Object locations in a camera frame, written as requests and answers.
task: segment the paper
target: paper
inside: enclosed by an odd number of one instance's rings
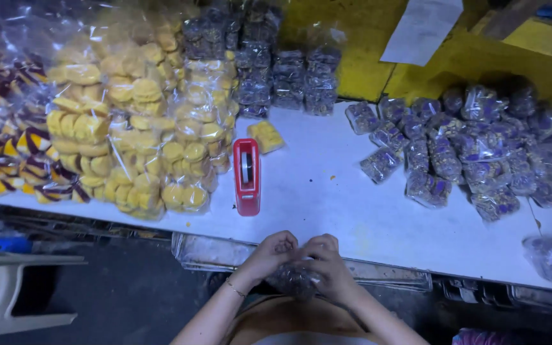
[[[380,61],[425,66],[463,11],[461,0],[409,0]]]

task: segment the blue plastic object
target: blue plastic object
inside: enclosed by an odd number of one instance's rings
[[[31,241],[23,237],[0,238],[0,252],[28,254],[31,253]]]

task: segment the dark floor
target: dark floor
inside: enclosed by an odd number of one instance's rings
[[[78,313],[70,326],[0,336],[0,344],[167,344],[208,299],[206,272],[183,270],[169,243],[111,241],[75,247],[88,265],[59,272],[53,300]],[[374,297],[432,344],[448,344],[461,327],[548,332],[552,316],[445,302],[421,294],[372,287]]]

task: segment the gold bracelet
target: gold bracelet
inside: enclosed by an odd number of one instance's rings
[[[246,298],[246,295],[245,295],[245,294],[239,292],[238,290],[235,289],[235,287],[234,287],[233,285],[231,285],[231,282],[229,281],[229,277],[225,278],[225,281],[227,282],[227,284],[228,284],[229,286],[231,286],[231,288],[232,288],[235,292],[238,293],[238,295],[240,295],[240,297]]]

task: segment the plastic chair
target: plastic chair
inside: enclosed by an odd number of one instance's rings
[[[28,266],[85,264],[84,257],[0,253],[0,334],[69,325],[78,314],[12,316]]]

